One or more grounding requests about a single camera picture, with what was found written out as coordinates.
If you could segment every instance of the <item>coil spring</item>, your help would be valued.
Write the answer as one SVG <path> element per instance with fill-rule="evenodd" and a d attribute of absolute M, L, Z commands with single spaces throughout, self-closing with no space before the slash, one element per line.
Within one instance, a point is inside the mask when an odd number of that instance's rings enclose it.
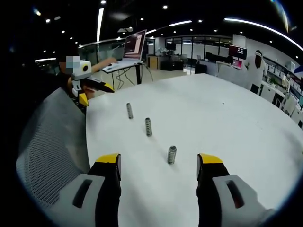
<path fill-rule="evenodd" d="M 174 164 L 175 163 L 175 157 L 176 157 L 176 153 L 177 153 L 177 148 L 176 146 L 171 146 L 169 148 L 169 154 L 167 156 L 167 162 L 169 164 Z"/>
<path fill-rule="evenodd" d="M 126 104 L 126 108 L 127 108 L 128 118 L 129 118 L 129 119 L 133 119 L 134 116 L 133 116 L 131 104 L 130 104 L 130 103 L 127 103 L 127 104 Z"/>
<path fill-rule="evenodd" d="M 152 135 L 152 123 L 149 117 L 145 118 L 145 128 L 146 128 L 146 135 Z"/>

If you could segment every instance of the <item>cable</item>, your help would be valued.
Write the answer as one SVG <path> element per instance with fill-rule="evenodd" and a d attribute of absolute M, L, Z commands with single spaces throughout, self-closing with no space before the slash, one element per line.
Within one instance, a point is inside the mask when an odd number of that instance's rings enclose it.
<path fill-rule="evenodd" d="M 124 85 L 124 81 L 121 80 L 120 76 L 121 76 L 121 75 L 120 75 L 120 71 L 119 71 L 119 75 L 116 76 L 116 79 L 119 80 L 118 90 L 120 90 L 120 89 L 122 88 L 122 86 Z"/>
<path fill-rule="evenodd" d="M 146 67 L 146 69 L 150 72 L 150 74 L 151 74 L 151 80 L 152 80 L 152 82 L 153 82 L 153 77 L 152 77 L 151 71 L 148 69 L 147 65 L 145 65 L 145 67 Z"/>
<path fill-rule="evenodd" d="M 123 70 L 123 71 L 124 71 L 125 77 L 129 80 L 129 82 L 131 82 L 134 85 L 134 83 L 127 77 L 125 70 Z"/>

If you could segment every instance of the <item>table surface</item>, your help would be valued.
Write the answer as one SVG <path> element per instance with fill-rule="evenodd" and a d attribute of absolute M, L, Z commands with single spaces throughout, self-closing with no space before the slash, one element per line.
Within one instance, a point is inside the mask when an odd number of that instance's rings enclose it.
<path fill-rule="evenodd" d="M 277 107 L 228 81 L 196 74 L 136 85 L 90 100 L 86 116 L 89 162 L 122 155 L 119 225 L 198 226 L 196 156 L 221 158 L 278 208 L 303 163 L 303 131 Z M 128 119 L 126 103 L 134 118 Z M 150 117 L 152 136 L 145 135 Z M 177 147 L 175 164 L 168 148 Z"/>

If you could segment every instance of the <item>monitor screen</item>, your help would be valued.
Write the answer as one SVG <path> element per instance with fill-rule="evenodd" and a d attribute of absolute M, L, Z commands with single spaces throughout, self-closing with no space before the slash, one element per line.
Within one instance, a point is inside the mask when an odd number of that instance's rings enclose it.
<path fill-rule="evenodd" d="M 234 59 L 232 65 L 240 69 L 242 68 L 242 61 Z"/>
<path fill-rule="evenodd" d="M 229 46 L 228 55 L 236 58 L 246 59 L 247 49 L 239 46 Z"/>
<path fill-rule="evenodd" d="M 170 50 L 170 51 L 175 51 L 176 50 L 176 44 L 172 43 L 167 43 L 166 44 L 166 49 Z"/>
<path fill-rule="evenodd" d="M 141 60 L 145 33 L 146 30 L 143 30 L 126 38 L 123 58 Z"/>

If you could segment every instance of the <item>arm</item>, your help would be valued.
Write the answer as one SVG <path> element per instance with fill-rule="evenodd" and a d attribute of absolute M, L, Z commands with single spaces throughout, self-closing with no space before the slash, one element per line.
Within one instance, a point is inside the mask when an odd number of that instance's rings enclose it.
<path fill-rule="evenodd" d="M 100 69 L 105 68 L 106 66 L 110 65 L 111 63 L 117 63 L 117 60 L 115 58 L 107 58 L 102 62 L 99 62 L 98 64 L 91 67 L 91 72 L 95 73 L 98 72 Z"/>

